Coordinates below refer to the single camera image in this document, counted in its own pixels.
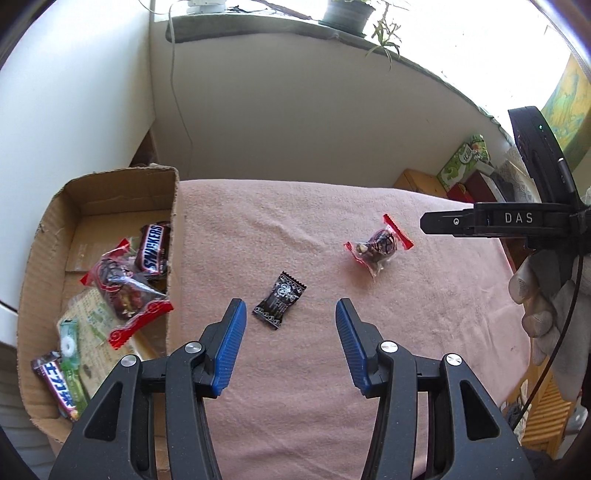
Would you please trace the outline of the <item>white gloved hand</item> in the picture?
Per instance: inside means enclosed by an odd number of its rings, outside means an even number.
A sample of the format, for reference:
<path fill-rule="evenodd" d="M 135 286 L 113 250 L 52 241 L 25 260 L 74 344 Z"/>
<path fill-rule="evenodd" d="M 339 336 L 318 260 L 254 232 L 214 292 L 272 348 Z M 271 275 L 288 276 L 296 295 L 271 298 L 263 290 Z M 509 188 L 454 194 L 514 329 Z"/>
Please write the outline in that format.
<path fill-rule="evenodd" d="M 508 285 L 513 301 L 522 304 L 522 326 L 533 341 L 533 362 L 543 363 L 553 352 L 551 366 L 563 399 L 579 394 L 590 356 L 590 257 L 583 268 L 572 262 L 571 278 L 560 282 L 555 252 L 529 256 Z"/>

